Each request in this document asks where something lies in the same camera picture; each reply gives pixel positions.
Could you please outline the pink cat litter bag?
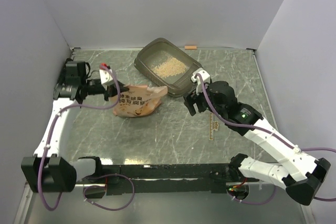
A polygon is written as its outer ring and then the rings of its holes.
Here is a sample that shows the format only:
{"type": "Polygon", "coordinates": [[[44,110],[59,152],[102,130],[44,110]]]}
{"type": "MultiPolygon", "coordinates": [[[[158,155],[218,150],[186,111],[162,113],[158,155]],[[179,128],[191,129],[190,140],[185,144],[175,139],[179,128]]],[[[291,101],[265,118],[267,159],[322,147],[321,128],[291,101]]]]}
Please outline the pink cat litter bag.
{"type": "Polygon", "coordinates": [[[167,95],[167,86],[151,87],[147,85],[131,86],[120,94],[120,100],[113,107],[113,114],[122,118],[148,116],[162,103],[167,95]]]}

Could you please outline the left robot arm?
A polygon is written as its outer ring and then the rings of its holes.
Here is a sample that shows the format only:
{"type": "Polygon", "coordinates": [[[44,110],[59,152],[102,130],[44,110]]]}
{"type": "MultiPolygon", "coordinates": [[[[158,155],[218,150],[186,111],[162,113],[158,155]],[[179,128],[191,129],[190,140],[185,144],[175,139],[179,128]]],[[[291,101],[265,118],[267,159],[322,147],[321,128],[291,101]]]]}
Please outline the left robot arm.
{"type": "Polygon", "coordinates": [[[71,192],[76,182],[86,178],[92,183],[103,179],[101,160],[96,156],[79,158],[71,163],[64,157],[73,122],[89,95],[102,94],[105,100],[119,99],[128,88],[116,79],[111,67],[99,66],[98,79],[89,79],[85,61],[67,60],[53,91],[52,113],[43,139],[33,156],[22,160],[21,168],[35,193],[71,192]]]}

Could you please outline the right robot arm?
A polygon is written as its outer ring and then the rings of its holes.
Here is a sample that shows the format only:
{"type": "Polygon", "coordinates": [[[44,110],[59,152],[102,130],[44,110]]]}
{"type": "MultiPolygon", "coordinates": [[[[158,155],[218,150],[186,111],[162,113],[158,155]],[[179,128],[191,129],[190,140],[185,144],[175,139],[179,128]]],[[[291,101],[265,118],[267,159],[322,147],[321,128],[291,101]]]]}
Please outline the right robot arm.
{"type": "Polygon", "coordinates": [[[276,160],[264,163],[245,154],[231,159],[229,175],[235,181],[253,178],[286,191],[299,204],[308,206],[324,182],[331,164],[315,158],[282,136],[251,105],[241,103],[226,81],[204,82],[200,75],[192,78],[196,87],[184,95],[191,115],[211,111],[232,131],[254,142],[276,160]]]}

